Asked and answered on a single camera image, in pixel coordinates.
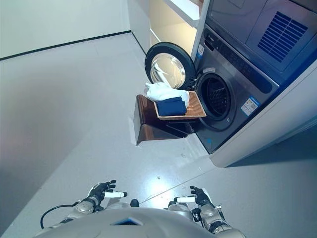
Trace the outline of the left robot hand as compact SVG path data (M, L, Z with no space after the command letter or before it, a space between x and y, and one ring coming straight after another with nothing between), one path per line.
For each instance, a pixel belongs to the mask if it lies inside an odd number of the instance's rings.
M98 201L102 201L105 198L124 198L127 197L127 192L114 191L116 187L116 180L110 180L107 182L97 183L94 185L88 193L88 197L94 197Z

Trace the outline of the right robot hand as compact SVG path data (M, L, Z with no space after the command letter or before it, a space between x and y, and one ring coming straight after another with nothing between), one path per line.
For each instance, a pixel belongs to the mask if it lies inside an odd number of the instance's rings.
M196 203L197 205L212 204L208 192L204 188L190 186L191 195L175 197L177 203Z

